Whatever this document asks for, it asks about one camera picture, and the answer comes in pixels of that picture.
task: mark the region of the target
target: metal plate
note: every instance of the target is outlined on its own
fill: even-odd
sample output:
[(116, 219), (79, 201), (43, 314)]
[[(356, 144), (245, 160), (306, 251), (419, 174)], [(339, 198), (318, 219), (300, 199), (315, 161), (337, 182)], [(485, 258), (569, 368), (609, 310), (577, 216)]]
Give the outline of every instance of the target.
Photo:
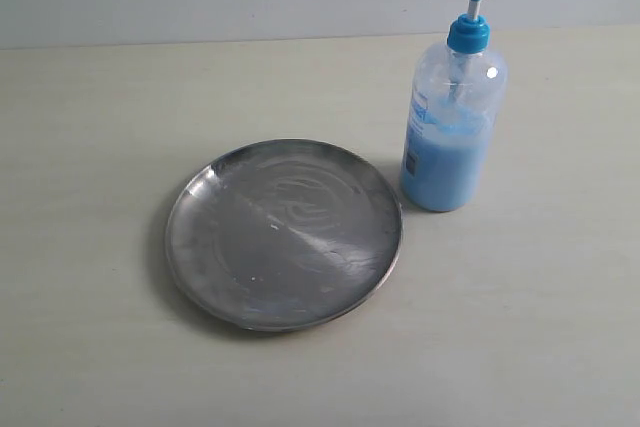
[(387, 278), (402, 235), (392, 187), (368, 162), (310, 140), (274, 140), (202, 169), (169, 217), (178, 286), (240, 327), (334, 319)]

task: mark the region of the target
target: table surface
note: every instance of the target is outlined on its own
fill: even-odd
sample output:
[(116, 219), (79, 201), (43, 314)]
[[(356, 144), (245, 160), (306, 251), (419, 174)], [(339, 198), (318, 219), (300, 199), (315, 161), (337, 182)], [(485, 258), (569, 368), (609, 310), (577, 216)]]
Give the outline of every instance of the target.
[(639, 36), (496, 33), (510, 84), (475, 199), (405, 203), (388, 282), (286, 335), (175, 291), (178, 189), (280, 137), (397, 184), (442, 35), (0, 52), (0, 424), (640, 425)]

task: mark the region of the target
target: clear plastic bottle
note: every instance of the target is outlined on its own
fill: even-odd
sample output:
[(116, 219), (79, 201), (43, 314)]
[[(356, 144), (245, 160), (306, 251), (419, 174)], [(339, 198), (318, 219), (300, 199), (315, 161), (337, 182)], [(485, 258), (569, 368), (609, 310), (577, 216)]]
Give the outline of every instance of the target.
[(486, 50), (489, 28), (473, 9), (475, 18), (460, 16), (447, 42), (427, 49), (413, 79), (401, 184), (437, 212), (473, 196), (507, 82), (506, 63)]

